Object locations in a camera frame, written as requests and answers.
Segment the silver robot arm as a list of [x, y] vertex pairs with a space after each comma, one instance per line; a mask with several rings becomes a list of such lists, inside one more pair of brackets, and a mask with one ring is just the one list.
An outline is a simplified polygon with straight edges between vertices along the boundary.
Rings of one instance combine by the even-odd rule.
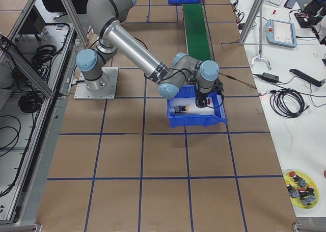
[[178, 53], [173, 67], [169, 68], [121, 26], [136, 2], [88, 0], [87, 16], [99, 40], [76, 57], [86, 88], [95, 92], [108, 87], [109, 76], [102, 67], [120, 51], [144, 72], [147, 79], [158, 84], [159, 94], [166, 99], [174, 98], [185, 82], [192, 78], [196, 80], [194, 91], [198, 108], [208, 106], [210, 93], [223, 95], [223, 84], [218, 78], [219, 66], [215, 61], [200, 61], [188, 54]]

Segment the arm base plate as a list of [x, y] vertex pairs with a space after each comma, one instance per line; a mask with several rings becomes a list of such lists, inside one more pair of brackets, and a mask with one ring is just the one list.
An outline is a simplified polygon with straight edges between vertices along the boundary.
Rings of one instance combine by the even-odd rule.
[[114, 100], [116, 95], [118, 67], [102, 67], [102, 76], [96, 81], [85, 80], [80, 73], [79, 79], [84, 81], [77, 83], [74, 99], [76, 100]]

